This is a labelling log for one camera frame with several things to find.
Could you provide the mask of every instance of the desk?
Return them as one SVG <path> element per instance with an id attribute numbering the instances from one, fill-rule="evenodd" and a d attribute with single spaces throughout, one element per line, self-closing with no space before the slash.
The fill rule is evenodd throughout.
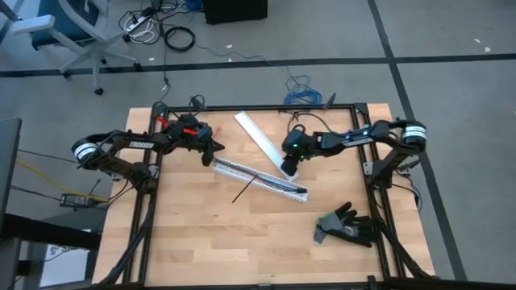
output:
<path id="1" fill-rule="evenodd" d="M 30 271 L 19 271 L 18 258 L 22 240 L 84 247 L 90 250 L 97 250 L 100 243 L 99 234 L 56 226 L 6 212 L 21 126 L 22 120 L 19 118 L 0 120 L 2 135 L 0 142 L 0 288 L 2 289 L 12 288 L 17 275 L 28 275 Z"/>
<path id="2" fill-rule="evenodd" d="M 369 104 L 372 122 L 391 120 L 386 104 Z M 146 131 L 150 109 L 132 109 L 127 129 Z M 202 112 L 215 139 L 226 146 L 216 155 L 232 162 L 281 176 L 267 156 L 233 118 L 237 111 Z M 286 134 L 289 114 L 247 111 L 249 117 L 277 147 Z M 349 110 L 314 110 L 334 131 L 352 128 Z M 318 119 L 301 116 L 307 132 L 327 131 Z M 390 148 L 378 144 L 380 157 Z M 141 161 L 143 152 L 126 149 L 121 157 Z M 232 204 L 245 183 L 213 172 L 201 165 L 197 152 L 175 150 L 163 158 L 152 230 L 146 286 L 216 284 L 293 284 L 365 281 L 369 275 L 381 280 L 375 248 L 357 246 L 328 237 L 313 242 L 317 218 L 347 201 L 368 214 L 358 149 L 331 158 L 318 157 L 300 163 L 295 181 L 310 188 L 307 203 L 293 201 L 262 189 L 249 187 Z M 395 176 L 393 182 L 408 187 Z M 114 185 L 118 192 L 123 182 Z M 104 278 L 127 246 L 135 192 L 119 198 L 106 215 L 94 281 Z M 389 189 L 397 236 L 423 270 L 433 273 L 431 258 L 412 193 Z M 393 259 L 387 247 L 391 272 Z M 135 256 L 133 279 L 139 254 Z"/>

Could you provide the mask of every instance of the chair wheel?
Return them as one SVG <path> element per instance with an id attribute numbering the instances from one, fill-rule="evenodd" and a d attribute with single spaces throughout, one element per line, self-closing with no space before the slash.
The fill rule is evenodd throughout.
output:
<path id="1" fill-rule="evenodd" d="M 140 63 L 134 63 L 132 66 L 135 67 L 136 72 L 142 72 L 144 70 Z"/>

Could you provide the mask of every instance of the gray floor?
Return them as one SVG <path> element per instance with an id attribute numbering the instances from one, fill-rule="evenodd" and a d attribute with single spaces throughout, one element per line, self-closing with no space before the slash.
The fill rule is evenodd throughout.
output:
<path id="1" fill-rule="evenodd" d="M 37 0 L 25 0 L 20 14 L 35 15 Z M 516 2 L 491 0 L 377 0 L 395 56 L 448 56 L 516 52 Z M 108 31 L 138 0 L 113 0 Z M 210 26 L 202 14 L 178 15 L 176 25 L 194 30 L 198 42 L 218 52 L 231 50 L 263 55 L 270 60 L 340 57 L 383 57 L 368 3 L 362 0 L 270 0 L 261 21 Z M 138 57 L 143 65 L 162 64 L 164 46 L 125 44 L 113 49 Z M 35 52 L 27 35 L 8 34 L 0 45 L 0 70 L 55 69 L 72 57 L 64 48 Z M 241 61 L 219 58 L 194 48 L 170 52 L 167 64 Z M 128 65 L 112 61 L 110 65 Z M 516 127 L 516 60 L 400 65 L 410 103 L 430 132 L 428 155 L 470 280 L 516 283 L 516 227 L 511 217 L 516 169 L 511 166 Z M 387 102 L 403 117 L 387 64 L 309 65 L 292 67 L 308 74 L 324 99 L 336 92 L 338 102 Z M 165 101 L 184 105 L 201 93 L 208 105 L 281 104 L 284 68 L 229 68 L 168 72 L 172 91 Z M 150 106 L 162 94 L 161 72 L 103 74 L 105 94 L 92 93 L 91 76 L 0 78 L 0 118 L 20 117 L 20 147 L 72 158 L 79 138 L 123 129 L 131 107 Z M 19 154 L 70 188 L 89 191 L 102 178 L 96 194 L 107 196 L 110 182 L 98 172 L 76 170 L 73 164 Z M 437 274 L 452 278 L 435 213 L 421 170 L 414 174 L 423 195 L 422 223 Z M 16 168 L 14 184 L 58 197 L 54 188 L 32 172 Z M 13 191 L 8 210 L 30 218 L 68 212 L 55 201 Z"/>

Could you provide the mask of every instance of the office chair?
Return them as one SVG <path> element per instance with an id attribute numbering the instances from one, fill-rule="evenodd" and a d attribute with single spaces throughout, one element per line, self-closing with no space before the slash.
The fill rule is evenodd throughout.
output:
<path id="1" fill-rule="evenodd" d="M 13 33 L 30 32 L 35 50 L 44 45 L 60 44 L 77 54 L 75 59 L 59 68 L 67 79 L 70 78 L 69 68 L 91 60 L 94 92 L 102 95 L 104 90 L 99 85 L 99 62 L 106 64 L 106 56 L 130 60 L 136 71 L 142 71 L 136 58 L 107 50 L 124 34 L 124 31 L 120 31 L 111 37 L 104 35 L 107 17 L 107 0 L 41 0 L 38 17 L 16 22 Z"/>

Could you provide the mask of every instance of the black floor stripe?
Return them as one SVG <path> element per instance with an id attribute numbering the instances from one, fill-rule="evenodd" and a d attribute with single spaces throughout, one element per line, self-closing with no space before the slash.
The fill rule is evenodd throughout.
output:
<path id="1" fill-rule="evenodd" d="M 407 57 L 363 57 L 363 58 L 325 58 L 325 59 L 302 59 L 302 60 L 271 60 L 269 63 L 264 61 L 240 61 L 231 63 L 202 63 L 202 64 L 167 64 L 164 69 L 167 72 L 188 71 L 188 70 L 208 70 L 208 69 L 228 69 L 228 68 L 267 68 L 283 66 L 303 66 L 303 65 L 329 65 L 329 64 L 388 64 L 393 75 L 399 74 L 396 64 L 430 64 L 447 62 L 471 62 L 489 60 L 516 60 L 516 53 L 493 54 L 493 55 L 469 55 L 469 56 L 407 56 Z M 161 72 L 163 65 L 144 65 L 144 72 Z M 89 75 L 91 68 L 73 68 L 69 70 L 71 75 Z M 138 73 L 132 66 L 101 68 L 101 74 L 113 73 Z M 0 71 L 0 77 L 48 77 L 59 76 L 57 69 L 41 70 L 19 70 L 19 71 Z"/>
<path id="2" fill-rule="evenodd" d="M 385 56 L 388 59 L 390 72 L 393 75 L 394 84 L 396 85 L 396 90 L 400 98 L 400 102 L 402 103 L 405 116 L 407 118 L 414 119 L 414 111 L 410 105 L 405 86 L 403 85 L 402 76 L 397 67 L 397 59 L 394 58 L 393 50 L 390 47 L 389 38 L 385 32 L 385 27 L 381 20 L 377 4 L 375 0 L 368 0 L 368 4 L 374 19 L 374 23 L 377 27 L 378 35 L 380 36 L 381 46 L 383 47 Z M 435 215 L 437 216 L 437 222 L 439 223 L 441 234 L 443 236 L 444 246 L 446 247 L 448 257 L 450 259 L 451 269 L 453 270 L 453 274 L 456 280 L 465 281 L 467 280 L 467 276 L 464 270 L 464 265 L 460 259 L 459 250 L 452 233 L 450 222 L 448 221 L 446 215 L 443 199 L 441 198 L 439 188 L 437 186 L 437 181 L 435 180 L 434 171 L 432 170 L 432 166 L 426 152 L 421 154 L 420 159 L 422 170 L 424 172 L 425 179 L 427 180 L 428 191 L 431 195 L 431 200 L 434 205 Z"/>
<path id="3" fill-rule="evenodd" d="M 270 60 L 264 61 L 240 61 L 240 62 L 224 62 L 224 63 L 203 63 L 203 64 L 167 64 L 164 70 L 188 71 L 188 70 L 204 70 L 204 69 L 225 69 L 225 68 L 267 68 L 267 67 L 284 67 L 284 66 L 301 66 L 301 65 L 328 65 L 328 64 L 386 64 L 387 59 L 384 57 L 367 57 L 367 58 L 326 58 L 326 59 L 304 59 L 304 60 Z M 163 65 L 145 65 L 144 72 L 162 72 Z M 91 74 L 91 68 L 75 68 L 70 69 L 71 75 Z M 137 73 L 132 66 L 101 68 L 100 73 Z M 0 77 L 46 77 L 59 76 L 57 69 L 43 70 L 20 70 L 0 72 Z"/>
<path id="4" fill-rule="evenodd" d="M 25 0 L 18 0 L 15 3 L 15 6 L 12 7 L 11 9 L 15 13 L 18 13 L 19 9 L 22 7 L 24 1 Z M 3 25 L 2 29 L 0 30 L 0 44 L 2 44 L 2 41 L 6 38 L 7 32 L 9 31 L 9 28 L 12 26 L 12 24 L 13 24 L 13 22 L 10 21 L 8 18 L 6 18 L 6 23 Z"/>
<path id="5" fill-rule="evenodd" d="M 501 53 L 489 55 L 467 55 L 467 56 L 407 56 L 396 57 L 398 64 L 429 64 L 460 61 L 487 61 L 487 60 L 516 60 L 516 53 Z"/>

